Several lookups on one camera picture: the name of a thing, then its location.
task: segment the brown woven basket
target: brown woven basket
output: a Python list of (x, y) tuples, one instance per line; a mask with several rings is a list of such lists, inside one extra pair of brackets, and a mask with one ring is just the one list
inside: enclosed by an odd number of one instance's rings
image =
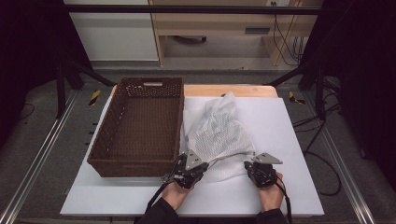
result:
[(88, 163), (102, 177), (162, 176), (180, 148), (181, 77), (123, 78), (110, 102)]

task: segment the black sleeve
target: black sleeve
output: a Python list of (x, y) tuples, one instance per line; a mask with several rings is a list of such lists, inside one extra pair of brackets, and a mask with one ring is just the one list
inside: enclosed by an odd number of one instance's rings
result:
[(177, 223), (178, 215), (169, 203), (160, 198), (137, 224), (174, 224)]
[(257, 224), (288, 224), (280, 209), (273, 209), (256, 216)]

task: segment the white cabinet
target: white cabinet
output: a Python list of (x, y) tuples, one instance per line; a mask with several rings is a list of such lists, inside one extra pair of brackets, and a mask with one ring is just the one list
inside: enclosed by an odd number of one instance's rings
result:
[[(148, 5), (147, 0), (64, 0), (65, 4)], [(91, 61), (158, 61), (150, 14), (70, 13)]]

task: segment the white table surface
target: white table surface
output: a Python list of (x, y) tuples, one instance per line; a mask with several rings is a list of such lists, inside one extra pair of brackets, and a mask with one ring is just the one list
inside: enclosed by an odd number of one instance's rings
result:
[[(186, 97), (191, 109), (215, 97)], [(109, 97), (93, 139), (108, 108)], [(281, 98), (237, 97), (238, 119), (249, 132), (258, 153), (268, 152), (283, 161), (274, 165), (284, 175), (294, 217), (323, 215), (323, 208), (306, 166), (300, 145)], [(66, 216), (141, 216), (161, 185), (158, 177), (102, 178), (87, 163), (81, 164), (61, 214)], [(282, 203), (286, 214), (286, 204)], [(254, 217), (261, 211), (257, 191), (247, 175), (217, 183), (196, 184), (177, 210), (181, 217)]]

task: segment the human hand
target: human hand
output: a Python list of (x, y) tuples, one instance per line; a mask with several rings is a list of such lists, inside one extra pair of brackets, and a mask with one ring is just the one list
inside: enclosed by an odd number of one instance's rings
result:
[(163, 198), (175, 209), (175, 211), (183, 204), (187, 195), (194, 189), (182, 188), (178, 183), (172, 182), (163, 190)]
[[(276, 172), (276, 175), (279, 177), (276, 182), (282, 187), (283, 185), (280, 179), (282, 179), (283, 175), (278, 172)], [(259, 192), (260, 202), (264, 211), (280, 208), (284, 195), (277, 185), (262, 189), (257, 188), (257, 191)]]

